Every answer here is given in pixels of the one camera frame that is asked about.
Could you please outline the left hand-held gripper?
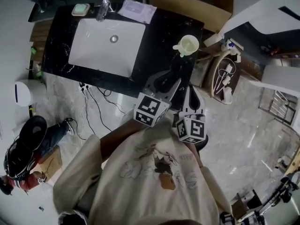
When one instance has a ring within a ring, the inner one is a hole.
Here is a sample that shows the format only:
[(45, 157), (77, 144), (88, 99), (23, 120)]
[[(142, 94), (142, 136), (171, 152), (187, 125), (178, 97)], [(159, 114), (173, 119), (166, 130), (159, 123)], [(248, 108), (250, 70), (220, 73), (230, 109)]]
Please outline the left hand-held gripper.
[(169, 110), (180, 83), (180, 78), (175, 82), (170, 70), (151, 75), (139, 93), (134, 107), (134, 120), (154, 127)]

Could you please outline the white cup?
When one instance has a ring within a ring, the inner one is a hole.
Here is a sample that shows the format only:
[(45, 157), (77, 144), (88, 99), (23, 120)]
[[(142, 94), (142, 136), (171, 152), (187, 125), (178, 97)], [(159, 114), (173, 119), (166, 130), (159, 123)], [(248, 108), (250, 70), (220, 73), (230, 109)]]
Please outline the white cup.
[(190, 46), (188, 48), (188, 51), (190, 52), (190, 55), (198, 51), (199, 49), (199, 41), (196, 37), (192, 35), (185, 35), (181, 38), (181, 40), (178, 42), (178, 44), (174, 45), (172, 48), (174, 50), (177, 50), (179, 53), (182, 51), (181, 44), (184, 42), (190, 42)]

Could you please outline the soap dish with green soap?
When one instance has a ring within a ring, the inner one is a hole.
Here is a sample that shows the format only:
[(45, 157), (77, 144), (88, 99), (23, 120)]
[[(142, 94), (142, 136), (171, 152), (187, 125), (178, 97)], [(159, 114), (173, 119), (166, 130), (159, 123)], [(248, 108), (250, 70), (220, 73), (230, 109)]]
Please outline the soap dish with green soap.
[(86, 16), (90, 9), (90, 4), (76, 4), (72, 10), (72, 16)]

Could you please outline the white spray bottle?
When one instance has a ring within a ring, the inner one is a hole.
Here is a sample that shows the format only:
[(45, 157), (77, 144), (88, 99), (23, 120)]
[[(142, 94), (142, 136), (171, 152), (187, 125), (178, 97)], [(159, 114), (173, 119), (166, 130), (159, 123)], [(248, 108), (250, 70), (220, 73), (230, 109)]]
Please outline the white spray bottle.
[(217, 42), (220, 42), (222, 39), (224, 39), (224, 34), (219, 32), (219, 33), (215, 33), (212, 36), (210, 36), (208, 39), (204, 40), (204, 44), (206, 47), (209, 47)]

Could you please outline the brown basket with items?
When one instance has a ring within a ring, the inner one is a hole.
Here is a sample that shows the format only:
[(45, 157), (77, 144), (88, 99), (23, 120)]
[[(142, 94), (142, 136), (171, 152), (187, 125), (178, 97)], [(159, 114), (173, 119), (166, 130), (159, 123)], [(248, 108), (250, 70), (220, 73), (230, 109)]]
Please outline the brown basket with items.
[[(213, 55), (201, 85), (211, 98), (216, 99), (224, 105), (229, 105), (233, 102), (233, 94), (240, 78), (241, 69), (237, 65), (237, 57), (237, 55), (232, 56), (229, 50)], [(218, 94), (215, 94), (214, 88), (218, 77), (218, 70), (225, 68), (227, 64), (234, 64), (236, 66), (235, 74), (231, 78), (230, 83)]]

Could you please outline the white blue small device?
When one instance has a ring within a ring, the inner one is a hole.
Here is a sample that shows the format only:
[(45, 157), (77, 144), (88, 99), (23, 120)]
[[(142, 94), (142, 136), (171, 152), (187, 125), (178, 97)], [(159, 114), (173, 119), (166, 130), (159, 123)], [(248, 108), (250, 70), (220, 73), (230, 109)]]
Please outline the white blue small device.
[(230, 51), (232, 56), (241, 55), (241, 51), (244, 51), (244, 47), (240, 45), (237, 41), (230, 38), (224, 44), (221, 45), (221, 51)]

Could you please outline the large cardboard box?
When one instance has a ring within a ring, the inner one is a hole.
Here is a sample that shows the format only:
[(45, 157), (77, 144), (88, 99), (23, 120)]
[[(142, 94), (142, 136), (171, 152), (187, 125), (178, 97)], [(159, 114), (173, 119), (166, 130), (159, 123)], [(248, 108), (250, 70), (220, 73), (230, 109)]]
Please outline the large cardboard box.
[(221, 31), (233, 13), (233, 0), (219, 0), (215, 5), (200, 0), (150, 0), (150, 4), (201, 21), (214, 33)]

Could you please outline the white sink basin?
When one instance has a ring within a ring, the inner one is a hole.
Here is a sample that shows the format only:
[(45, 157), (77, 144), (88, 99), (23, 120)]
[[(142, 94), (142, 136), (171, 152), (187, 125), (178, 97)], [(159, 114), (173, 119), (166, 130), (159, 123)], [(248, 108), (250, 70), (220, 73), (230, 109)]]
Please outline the white sink basin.
[[(81, 19), (68, 63), (130, 77), (144, 31), (145, 25), (135, 22)], [(118, 42), (110, 42), (112, 35), (119, 37)]]

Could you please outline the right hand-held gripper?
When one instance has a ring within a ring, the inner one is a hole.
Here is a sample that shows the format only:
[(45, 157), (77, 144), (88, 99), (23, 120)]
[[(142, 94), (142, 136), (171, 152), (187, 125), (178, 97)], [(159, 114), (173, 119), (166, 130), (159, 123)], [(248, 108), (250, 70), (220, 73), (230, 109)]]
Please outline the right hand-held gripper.
[(205, 110), (205, 102), (199, 91), (193, 86), (187, 86), (184, 98), (184, 112), (188, 113), (191, 109), (196, 114), (181, 117), (176, 122), (178, 138), (185, 143), (199, 143), (206, 139), (207, 129), (205, 125), (205, 116), (202, 114)]

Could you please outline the black chair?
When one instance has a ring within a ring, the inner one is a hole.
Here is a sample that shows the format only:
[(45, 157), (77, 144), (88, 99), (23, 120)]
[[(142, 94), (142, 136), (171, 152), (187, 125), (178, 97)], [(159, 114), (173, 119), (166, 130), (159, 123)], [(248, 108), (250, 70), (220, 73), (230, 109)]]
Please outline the black chair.
[(237, 193), (236, 198), (237, 200), (232, 205), (233, 216), (236, 220), (242, 219), (249, 213), (258, 211), (263, 207), (263, 204), (254, 189), (244, 197)]

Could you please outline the person's left forearm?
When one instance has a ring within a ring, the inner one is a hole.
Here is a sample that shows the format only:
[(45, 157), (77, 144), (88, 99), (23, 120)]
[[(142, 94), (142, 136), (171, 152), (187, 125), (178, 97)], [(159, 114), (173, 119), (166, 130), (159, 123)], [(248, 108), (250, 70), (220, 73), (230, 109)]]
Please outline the person's left forearm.
[(112, 153), (131, 135), (145, 129), (146, 126), (136, 120), (129, 120), (117, 129), (100, 139), (102, 161), (106, 161)]

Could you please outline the white round bin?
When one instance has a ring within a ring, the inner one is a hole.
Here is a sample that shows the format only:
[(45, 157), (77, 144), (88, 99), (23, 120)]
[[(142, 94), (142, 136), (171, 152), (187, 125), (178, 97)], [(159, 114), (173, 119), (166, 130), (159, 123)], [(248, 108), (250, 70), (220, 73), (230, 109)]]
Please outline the white round bin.
[(37, 103), (46, 95), (46, 85), (34, 79), (15, 82), (15, 102), (21, 107)]

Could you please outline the white wipes packet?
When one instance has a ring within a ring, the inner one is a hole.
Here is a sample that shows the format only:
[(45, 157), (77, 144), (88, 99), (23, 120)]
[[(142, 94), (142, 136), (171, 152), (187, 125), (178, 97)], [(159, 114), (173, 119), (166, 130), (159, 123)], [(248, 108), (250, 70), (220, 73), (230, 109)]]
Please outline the white wipes packet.
[(157, 8), (135, 0), (124, 0), (118, 14), (140, 23), (150, 24)]

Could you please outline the flat cardboard box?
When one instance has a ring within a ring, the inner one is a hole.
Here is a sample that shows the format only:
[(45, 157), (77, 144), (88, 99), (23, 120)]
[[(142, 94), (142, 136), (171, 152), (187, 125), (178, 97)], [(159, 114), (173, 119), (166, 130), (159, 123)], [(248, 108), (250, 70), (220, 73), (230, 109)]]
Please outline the flat cardboard box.
[(62, 159), (60, 147), (55, 146), (37, 165), (40, 172), (46, 175), (46, 183), (54, 185), (62, 173)]

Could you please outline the black marble washstand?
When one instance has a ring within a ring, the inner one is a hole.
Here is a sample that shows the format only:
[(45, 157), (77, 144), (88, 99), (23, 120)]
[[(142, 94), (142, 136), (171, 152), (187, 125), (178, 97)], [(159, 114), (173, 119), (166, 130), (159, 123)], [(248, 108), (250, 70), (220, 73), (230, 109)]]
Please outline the black marble washstand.
[(44, 48), (43, 72), (137, 97), (150, 75), (170, 70), (174, 80), (181, 79), (173, 99), (184, 98), (197, 54), (182, 58), (173, 50), (173, 45), (184, 35), (193, 35), (201, 40), (202, 22), (157, 9), (150, 24), (145, 27), (132, 75), (122, 78), (69, 64), (71, 43), (80, 21), (79, 17), (71, 15), (73, 8), (72, 5), (62, 6), (55, 14)]

